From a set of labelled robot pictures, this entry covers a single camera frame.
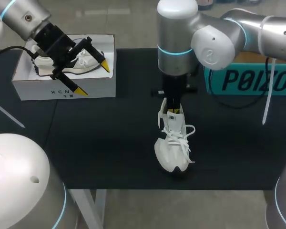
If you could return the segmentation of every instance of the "shoe tongue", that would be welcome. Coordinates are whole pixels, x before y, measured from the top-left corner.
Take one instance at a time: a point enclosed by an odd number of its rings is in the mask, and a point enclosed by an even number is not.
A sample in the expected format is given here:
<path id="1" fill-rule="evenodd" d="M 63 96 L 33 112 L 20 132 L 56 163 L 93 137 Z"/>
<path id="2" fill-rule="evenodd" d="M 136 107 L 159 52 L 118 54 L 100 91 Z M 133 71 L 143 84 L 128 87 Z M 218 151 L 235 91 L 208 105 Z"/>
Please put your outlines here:
<path id="1" fill-rule="evenodd" d="M 183 122 L 183 114 L 175 114 L 170 111 L 167 112 L 167 124 L 171 131 L 181 132 Z"/>

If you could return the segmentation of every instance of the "black cable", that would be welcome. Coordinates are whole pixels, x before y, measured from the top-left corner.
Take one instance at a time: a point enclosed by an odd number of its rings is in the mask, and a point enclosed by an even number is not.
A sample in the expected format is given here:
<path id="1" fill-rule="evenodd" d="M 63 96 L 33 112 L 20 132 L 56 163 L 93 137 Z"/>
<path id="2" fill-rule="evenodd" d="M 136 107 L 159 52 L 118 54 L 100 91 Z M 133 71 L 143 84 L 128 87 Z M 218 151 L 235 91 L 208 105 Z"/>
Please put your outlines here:
<path id="1" fill-rule="evenodd" d="M 269 57 L 266 58 L 266 62 L 265 62 L 266 82 L 268 81 L 268 62 L 269 62 Z M 221 104 L 222 106 L 225 106 L 225 107 L 228 107 L 228 108 L 232 108 L 232 109 L 236 109 L 236 110 L 248 108 L 248 107 L 251 107 L 251 106 L 255 105 L 256 103 L 258 103 L 264 97 L 264 95 L 266 94 L 266 91 L 263 91 L 263 93 L 260 96 L 258 96 L 254 101 L 252 101 L 252 102 L 250 102 L 248 104 L 242 105 L 242 106 L 234 106 L 234 105 L 231 105 L 231 104 L 226 104 L 226 103 L 220 101 L 219 97 L 216 94 L 213 93 L 212 85 L 211 85 L 212 72 L 213 71 L 210 70 L 210 73 L 209 73 L 209 90 L 210 90 L 211 95 L 213 96 L 213 98 L 219 104 Z"/>
<path id="2" fill-rule="evenodd" d="M 34 56 L 34 54 L 30 50 L 28 50 L 22 46 L 11 46 L 11 47 L 2 49 L 2 50 L 0 50 L 0 55 L 3 54 L 4 52 L 8 51 L 8 50 L 11 50 L 11 49 L 22 49 L 22 50 L 26 51 L 31 58 L 33 58 L 33 56 Z"/>

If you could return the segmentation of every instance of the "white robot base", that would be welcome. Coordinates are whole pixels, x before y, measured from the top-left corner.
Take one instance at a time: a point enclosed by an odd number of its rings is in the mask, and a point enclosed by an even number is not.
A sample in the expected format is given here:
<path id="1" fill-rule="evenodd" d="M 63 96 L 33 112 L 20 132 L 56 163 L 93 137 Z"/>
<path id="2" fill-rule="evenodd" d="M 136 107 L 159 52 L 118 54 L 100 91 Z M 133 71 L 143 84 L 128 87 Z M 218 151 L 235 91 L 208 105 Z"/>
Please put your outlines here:
<path id="1" fill-rule="evenodd" d="M 286 229 L 286 167 L 278 179 L 266 208 L 268 229 Z"/>
<path id="2" fill-rule="evenodd" d="M 78 216 L 43 149 L 26 137 L 1 134 L 0 229 L 75 229 Z"/>

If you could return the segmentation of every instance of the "shoe sole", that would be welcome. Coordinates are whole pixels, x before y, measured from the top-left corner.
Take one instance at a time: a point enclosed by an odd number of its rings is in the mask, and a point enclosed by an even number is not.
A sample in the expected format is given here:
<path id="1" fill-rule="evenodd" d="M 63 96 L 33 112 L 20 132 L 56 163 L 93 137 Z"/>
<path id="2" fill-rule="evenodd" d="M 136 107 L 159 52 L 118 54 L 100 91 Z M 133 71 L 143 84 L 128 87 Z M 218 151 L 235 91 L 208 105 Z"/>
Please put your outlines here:
<path id="1" fill-rule="evenodd" d="M 161 165 L 161 168 L 163 169 L 163 171 L 165 171 L 166 173 L 172 174 L 173 176 L 180 176 L 180 175 L 183 175 L 183 174 L 185 174 L 185 173 L 187 172 L 188 166 L 187 166 L 187 168 L 185 169 L 185 171 L 181 171 L 181 169 L 180 169 L 178 166 L 176 166 L 176 167 L 173 169 L 172 172 L 166 170 L 166 169 L 164 168 L 164 166 L 162 166 L 162 164 L 160 163 L 160 161 L 159 161 L 159 159 L 158 159 L 158 156 L 157 156 L 158 149 L 157 149 L 157 146 L 156 146 L 156 145 L 157 145 L 157 143 L 154 144 L 154 152 L 155 152 L 155 154 L 156 154 L 157 160 L 158 160 L 159 164 Z"/>
<path id="2" fill-rule="evenodd" d="M 73 69 L 73 68 L 65 68 L 62 73 L 71 73 L 74 75 L 82 75 L 82 74 L 86 74 L 86 73 L 90 73 L 98 68 L 100 68 L 100 64 L 98 65 L 94 65 L 91 66 L 89 68 L 78 68 L 78 69 Z M 44 77 L 44 76 L 50 76 L 53 75 L 53 70 L 54 69 L 43 69 L 43 68 L 39 68 L 39 67 L 35 67 L 35 72 L 37 75 Z"/>

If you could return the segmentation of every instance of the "table leg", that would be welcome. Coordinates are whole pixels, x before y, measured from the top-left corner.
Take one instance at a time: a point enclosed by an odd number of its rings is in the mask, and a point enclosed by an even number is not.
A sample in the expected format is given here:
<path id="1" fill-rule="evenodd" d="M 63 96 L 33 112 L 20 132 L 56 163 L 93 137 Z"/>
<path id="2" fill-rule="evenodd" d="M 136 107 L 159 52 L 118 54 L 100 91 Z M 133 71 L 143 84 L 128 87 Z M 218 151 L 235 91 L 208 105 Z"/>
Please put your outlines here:
<path id="1" fill-rule="evenodd" d="M 70 190 L 89 229 L 103 229 L 103 223 L 89 189 Z"/>
<path id="2" fill-rule="evenodd" d="M 95 206 L 99 213 L 102 224 L 104 225 L 104 216 L 105 216 L 105 205 L 106 205 L 106 189 L 98 189 L 96 190 L 95 196 Z"/>

